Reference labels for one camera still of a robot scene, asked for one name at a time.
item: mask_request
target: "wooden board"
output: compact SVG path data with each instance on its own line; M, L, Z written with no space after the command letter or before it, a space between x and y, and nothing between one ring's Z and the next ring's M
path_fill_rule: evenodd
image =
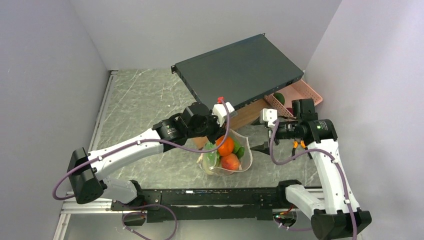
M232 130L237 130L244 125L250 124L259 117L262 109L268 107L268 103L264 99L260 99L245 107L240 108L237 110L237 116L231 118L230 128ZM203 146L208 142L206 137L196 137L192 140L198 149L203 148Z

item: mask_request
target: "orange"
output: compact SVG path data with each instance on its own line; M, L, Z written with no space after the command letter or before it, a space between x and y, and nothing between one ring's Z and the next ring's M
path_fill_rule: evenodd
M238 170L240 161L234 153L231 153L228 156L221 157L221 166L228 170Z
M216 140L216 145L218 146L223 141L224 136ZM230 155L234 150L234 141L231 137L227 137L224 144L218 148L218 153L221 157Z

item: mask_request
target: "gray marble tabletop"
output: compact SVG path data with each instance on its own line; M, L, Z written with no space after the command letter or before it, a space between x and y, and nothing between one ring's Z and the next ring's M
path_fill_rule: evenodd
M97 149L132 138L160 120L182 112L194 101L186 86L176 74L171 74L170 69L120 70ZM267 140L267 131L261 126L247 125L237 132L249 137L251 146ZM195 148L191 140L186 146ZM292 147L291 140L281 141L276 147L276 159L289 157ZM144 189L275 187L279 181L290 179L297 179L305 186L321 185L315 163L306 154L284 166L275 165L266 154L254 151L252 155L249 170L216 176L205 174L196 164L199 154L178 148L140 159L114 172L111 177L134 179Z

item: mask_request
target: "white wall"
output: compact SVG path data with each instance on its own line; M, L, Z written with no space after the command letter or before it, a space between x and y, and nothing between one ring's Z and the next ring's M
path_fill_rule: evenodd
M341 0L71 0L110 70L169 68L266 33L305 69Z
M335 123L364 239L422 239L424 3L343 0L306 78Z
M52 239L52 188L89 145L107 80L68 0L1 1L0 239Z

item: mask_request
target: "purple cable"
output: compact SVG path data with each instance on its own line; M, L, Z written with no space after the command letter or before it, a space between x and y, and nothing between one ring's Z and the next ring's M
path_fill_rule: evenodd
M280 227L280 223L274 219L274 222ZM281 224L281 227L285 228L287 231L293 231L293 232L306 232L306 231L311 231L312 227L308 227L308 228L291 228L288 226L284 226L283 224Z
M73 169L71 169L70 171L68 171L65 174L65 176L63 176L59 180L59 182L54 186L53 192L52 192L53 198L56 199L56 200L62 201L62 200L66 200L66 199L70 199L70 198L75 197L74 194L68 195L68 196L64 196L64 197L60 197L60 196L57 195L56 192L57 192L59 186L63 183L63 181L65 181L65 179L67 179L70 175L72 175L76 171L82 169L83 167L85 167L85 166L87 166L89 164L92 164L92 163L94 163L96 161L99 161L99 157L102 157L104 159L104 158L106 158L106 157L108 157L108 156L110 156L112 154L115 154L115 153L117 153L119 151L122 151L122 150L124 150L126 148L129 148L131 146L137 145L138 142L139 142L139 144L151 143L151 142L158 142L158 143L168 144L168 145L174 146L176 148L179 148L179 149L182 149L182 150L186 150L186 151L189 151L189 152L192 152L192 153L198 153L198 154L206 154L206 153L210 153L210 152L214 152L214 151L218 150L225 143L225 141L227 140L228 135L230 133L230 111L228 110L228 107L227 107L227 105L226 105L226 103L225 103L225 101L223 99L221 99L221 103L223 104L223 106L225 108L225 112L226 112L226 128L225 128L225 135L224 135L224 138L223 138L222 142L218 146L216 146L215 148L209 149L209 150L191 149L191 148L188 148L188 147L185 147L185 146L181 146L181 145L178 145L176 143L173 143L173 142L170 142L170 141L167 141L167 140L163 140L163 139L143 139L143 140L140 140L140 141L130 142L130 143L125 144L125 145L123 145L121 147L118 147L117 149L114 149L114 150L112 150L110 152L107 152L107 153L105 153L103 155L100 155L100 156L98 156L98 157L96 157L94 159L91 159L90 161L86 161L83 164L78 165L78 166L74 167Z
M305 151L303 151L301 153L298 153L298 154L296 154L294 156L291 156L291 157L287 158L284 161L277 161L274 158L274 139L276 138L276 133L277 133L278 125L279 125L280 121L277 119L277 120L274 121L274 123L275 123L275 126L272 129L271 139L269 140L269 142L270 142L269 154L270 154L270 157L271 157L272 162L275 163L276 165L287 164L287 163L295 160L296 158L298 158L298 157L300 157L300 156L302 156L304 154L310 153L310 152L319 152L319 153L322 153L322 154L327 155L330 158L331 161L335 160L334 156L331 155L328 151L322 150L322 149L319 149L319 148L312 148L312 149L305 150ZM346 200L349 200L348 184L346 183L345 174L343 173L342 167L340 167L339 163L336 162L335 163L335 167L337 168L338 173L340 174L341 183L343 184L344 197L346 198ZM358 227L356 225L356 220L355 220L354 211L352 209L352 205L350 203L348 203L347 204L347 208L349 209L349 215L350 215L350 218L352 219L352 228L353 228L352 240L357 240L357 237L358 237Z
M174 212L173 212L173 211L172 211L169 207L164 206L164 205L160 205L160 204L148 204L148 205L144 205L144 206L130 207L130 209L132 209L132 210L140 209L140 210L141 210L141 209L148 208L148 207L160 207L160 208L163 208L163 209L168 210L168 211L172 214L173 219L175 220L175 227L173 228L173 232L172 232L172 234L171 234L169 237L167 237L167 238L165 239L165 240L170 240L170 239L171 239L171 238L175 235L175 233L176 233L176 231L177 231L177 226L178 226L177 216L175 215L175 213L174 213ZM135 231L135 230L133 230L133 229L129 228L127 225L125 225L125 218L126 218L127 216L129 216L129 215L135 215L135 214L140 214L140 212L133 211L133 212L129 212L129 213L125 214L125 215L122 217L122 226L124 227L124 229L126 229L126 230L130 231L131 233L133 233L133 234L135 234L135 235L137 235L137 236L139 236L140 238L143 238L143 239L145 239L145 240L151 240L150 238L145 237L144 235L141 235L138 231Z

